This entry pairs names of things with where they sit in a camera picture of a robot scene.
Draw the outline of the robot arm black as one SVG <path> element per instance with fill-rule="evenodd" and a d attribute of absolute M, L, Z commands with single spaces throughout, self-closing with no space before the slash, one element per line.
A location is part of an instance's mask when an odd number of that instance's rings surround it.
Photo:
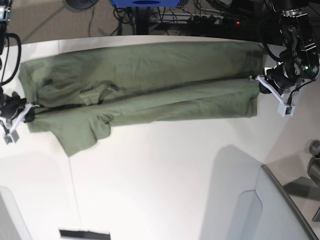
<path fill-rule="evenodd" d="M 320 72 L 316 37 L 304 8 L 308 0 L 271 0 L 273 13 L 262 19 L 257 26 L 260 41 L 268 55 L 280 63 L 266 70 L 265 80 L 282 95 L 304 79 L 315 81 Z M 279 56 L 270 50 L 263 27 L 271 20 L 278 20 L 278 30 L 286 49 Z"/>
<path fill-rule="evenodd" d="M 8 32 L 8 25 L 11 20 L 12 5 L 12 0 L 2 0 L 0 2 L 0 52 L 2 53 L 5 47 L 7 47 L 7 51 L 10 50 L 10 38 L 15 39 L 18 48 L 17 59 L 13 73 L 7 80 L 4 80 L 4 73 L 2 74 L 0 77 L 1 87 L 9 84 L 14 79 L 21 63 L 21 39 L 16 33 Z M 2 88 L 0 89 L 0 116 L 2 118 L 12 121 L 16 119 L 18 114 L 21 114 L 26 107 L 26 98 L 21 98 L 17 93 L 13 93 L 11 96 L 9 96 L 4 93 Z"/>

